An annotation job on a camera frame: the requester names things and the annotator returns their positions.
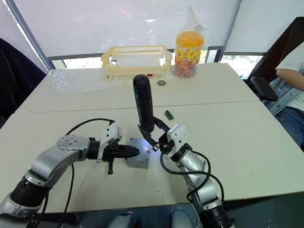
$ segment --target cream plastic tray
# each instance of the cream plastic tray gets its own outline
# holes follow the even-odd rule
[[[110,56],[112,60],[117,60],[115,65],[110,63]],[[120,66],[119,61],[128,60],[130,58],[146,59],[152,57],[155,61],[153,63],[159,63],[160,58],[165,58],[165,64],[163,66],[155,64],[155,66],[143,66],[141,62],[138,62],[138,66],[131,64],[126,66],[125,64]],[[122,46],[111,47],[107,53],[101,56],[103,62],[102,68],[106,72],[104,81],[111,81],[114,75],[137,75],[137,74],[162,74],[166,73],[171,66],[172,54],[167,50],[165,46]]]

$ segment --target black cylindrical object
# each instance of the black cylindrical object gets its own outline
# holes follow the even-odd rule
[[[149,78],[146,75],[136,75],[133,79],[133,88],[139,123],[142,128],[151,133],[154,130],[154,117]]]
[[[10,198],[26,207],[39,206],[51,188],[45,188],[29,182],[25,177],[18,183]]]
[[[230,219],[222,205],[210,210],[199,212],[199,218],[204,228],[230,228],[234,219]]]

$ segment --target green small object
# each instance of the green small object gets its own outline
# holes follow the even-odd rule
[[[165,116],[168,118],[168,120],[174,120],[173,115],[168,110],[165,112]]]

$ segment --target window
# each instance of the window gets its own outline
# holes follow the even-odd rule
[[[247,79],[263,56],[223,56],[221,63],[228,63],[242,78]]]
[[[202,51],[200,55],[199,64],[204,63],[206,59],[207,51]],[[172,60],[171,65],[174,65],[175,53],[172,53]],[[100,57],[90,57],[90,58],[73,58],[73,59],[64,59],[63,62],[65,63],[68,69],[77,69],[77,68],[101,68],[102,61]],[[160,59],[160,64],[164,64],[165,59]]]

